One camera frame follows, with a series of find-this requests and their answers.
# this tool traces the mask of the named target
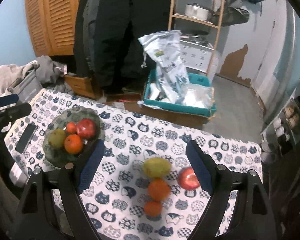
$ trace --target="wooden wardrobe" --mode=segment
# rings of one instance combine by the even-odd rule
[[[25,0],[32,46],[37,57],[73,55],[79,0]]]

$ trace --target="white tablecloth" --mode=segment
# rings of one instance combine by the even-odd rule
[[[41,90],[31,105],[31,114],[17,120],[5,138],[12,157],[27,176],[37,167],[44,171],[55,168],[45,160],[42,143],[45,131],[54,129],[50,123],[56,116],[75,106],[89,107],[98,112],[102,121],[100,138],[104,140],[106,152],[90,188],[83,192],[81,198],[98,232],[114,239],[152,240],[189,236],[209,199],[201,188],[186,191],[176,181],[178,172],[189,166],[185,149],[190,140],[195,140],[216,163],[239,172],[254,169],[262,179],[261,150],[256,143],[224,139],[53,90]],[[28,123],[34,123],[38,129],[27,150],[19,154],[15,146]],[[151,218],[143,210],[149,199],[146,189],[149,179],[141,172],[141,165],[144,160],[156,155],[172,163],[171,173],[165,178],[172,194],[163,203],[162,215]],[[55,203],[62,208],[59,193],[55,191],[54,197]],[[232,192],[219,228],[220,234],[227,230],[235,199],[236,192]]]

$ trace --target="metal bolt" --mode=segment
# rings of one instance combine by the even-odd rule
[[[66,168],[67,170],[70,170],[70,169],[72,169],[73,167],[74,167],[73,163],[67,163],[67,164],[65,165],[65,168]]]
[[[217,168],[219,171],[224,171],[226,169],[226,166],[222,165],[222,164],[218,164]]]
[[[36,169],[34,169],[33,173],[34,173],[34,174],[39,174],[39,173],[40,173],[40,171],[41,171],[41,169],[40,169],[40,168],[36,168]]]
[[[252,175],[252,176],[256,176],[257,175],[257,172],[255,170],[250,170],[249,173]]]

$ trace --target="orange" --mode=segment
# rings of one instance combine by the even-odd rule
[[[65,140],[65,149],[70,154],[78,154],[83,148],[79,135],[70,134]]]
[[[145,213],[150,217],[159,216],[162,212],[162,204],[157,201],[149,201],[145,204]]]
[[[77,125],[74,122],[70,122],[66,126],[66,132],[70,134],[76,134],[77,132]]]
[[[163,179],[155,179],[148,186],[148,193],[155,201],[162,201],[169,197],[171,189]]]

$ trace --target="gray floor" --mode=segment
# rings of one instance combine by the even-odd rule
[[[224,138],[261,142],[262,111],[258,99],[247,87],[215,76],[217,112],[203,130]]]

